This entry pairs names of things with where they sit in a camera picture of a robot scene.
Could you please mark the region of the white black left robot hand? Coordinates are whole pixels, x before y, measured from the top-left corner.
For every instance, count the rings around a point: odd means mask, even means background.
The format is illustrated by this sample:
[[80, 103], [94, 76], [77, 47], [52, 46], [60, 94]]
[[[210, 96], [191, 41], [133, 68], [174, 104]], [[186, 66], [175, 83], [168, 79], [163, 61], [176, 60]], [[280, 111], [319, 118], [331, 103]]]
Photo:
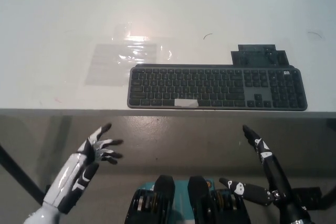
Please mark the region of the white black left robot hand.
[[108, 147], [120, 145], [123, 140], [100, 139], [110, 128], [111, 123], [98, 128], [69, 156], [44, 197], [45, 205], [55, 207], [62, 214], [68, 214], [93, 179], [99, 162], [106, 161], [112, 165], [118, 163], [122, 154]]

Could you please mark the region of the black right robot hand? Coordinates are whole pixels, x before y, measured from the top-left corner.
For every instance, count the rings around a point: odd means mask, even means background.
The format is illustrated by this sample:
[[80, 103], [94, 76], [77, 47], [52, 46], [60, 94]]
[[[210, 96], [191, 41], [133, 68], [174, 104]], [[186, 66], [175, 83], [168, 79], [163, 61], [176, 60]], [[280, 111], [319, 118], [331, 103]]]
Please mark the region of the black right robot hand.
[[243, 125], [243, 131], [248, 143], [259, 157], [269, 188], [266, 189], [226, 178], [220, 178], [219, 182], [225, 185], [234, 195], [262, 206], [268, 206], [272, 203], [277, 206], [293, 203], [294, 196], [291, 186], [276, 156], [254, 130]]

